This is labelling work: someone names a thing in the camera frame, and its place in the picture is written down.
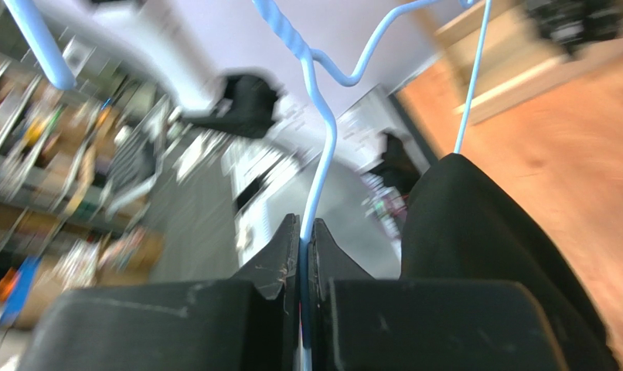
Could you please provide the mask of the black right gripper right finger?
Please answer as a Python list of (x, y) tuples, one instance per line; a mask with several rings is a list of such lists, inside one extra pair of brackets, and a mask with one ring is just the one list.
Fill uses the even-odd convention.
[(315, 370), (565, 370), (531, 293), (506, 281), (375, 279), (323, 220), (311, 240)]

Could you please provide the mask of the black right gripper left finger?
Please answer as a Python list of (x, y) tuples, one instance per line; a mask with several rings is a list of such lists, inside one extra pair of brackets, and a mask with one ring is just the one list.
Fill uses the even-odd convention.
[(298, 348), (300, 222), (288, 214), (227, 279), (69, 291), (20, 370), (291, 370)]

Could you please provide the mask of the plain black trousers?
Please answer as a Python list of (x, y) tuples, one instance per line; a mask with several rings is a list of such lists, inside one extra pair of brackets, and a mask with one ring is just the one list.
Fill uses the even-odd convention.
[(572, 370), (616, 370), (608, 332), (555, 243), (465, 156), (431, 166), (407, 198), (405, 278), (513, 281), (541, 304)]

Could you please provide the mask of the blue wire hanger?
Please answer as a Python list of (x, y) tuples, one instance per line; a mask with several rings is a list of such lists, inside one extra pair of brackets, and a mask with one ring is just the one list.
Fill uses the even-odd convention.
[[(8, 1), (6, 7), (48, 81), (71, 90), (75, 85), (73, 69), (48, 30), (46, 23), (52, 20), (38, 10), (37, 2)], [(431, 1), (281, 1), (279, 19), (285, 24), (281, 34), (272, 29), (275, 17), (261, 12), (261, 1), (168, 2), (219, 71), (264, 67), (277, 80), (292, 85), (276, 109), (284, 115), (280, 129), (290, 132), (294, 124), (302, 124), (304, 130), (293, 137), (293, 146), (312, 148), (315, 153), (332, 135), (322, 122), (323, 113), (312, 110), (311, 99), (303, 95), (301, 66), (285, 46), (284, 36), (301, 35), (308, 45), (319, 49), (317, 77), (321, 86), (329, 89), (328, 114), (343, 113), (359, 96), (349, 93), (349, 87), (364, 94), (376, 83), (392, 83), (410, 71), (408, 64), (386, 66), (376, 47), (385, 43), (389, 51), (402, 56), (404, 49), (394, 45), (386, 29), (395, 18), (434, 6)]]

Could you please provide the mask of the black white-patterned trousers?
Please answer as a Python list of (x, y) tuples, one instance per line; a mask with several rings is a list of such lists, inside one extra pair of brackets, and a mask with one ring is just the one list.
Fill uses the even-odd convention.
[(610, 0), (525, 0), (522, 5), (538, 36), (572, 59), (588, 43), (617, 38), (621, 28), (621, 7)]

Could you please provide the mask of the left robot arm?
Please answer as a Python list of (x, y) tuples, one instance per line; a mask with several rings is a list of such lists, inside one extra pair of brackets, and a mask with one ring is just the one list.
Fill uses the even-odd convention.
[(280, 97), (262, 70), (219, 71), (168, 1), (38, 1), (49, 19), (151, 77), (198, 128), (261, 139)]

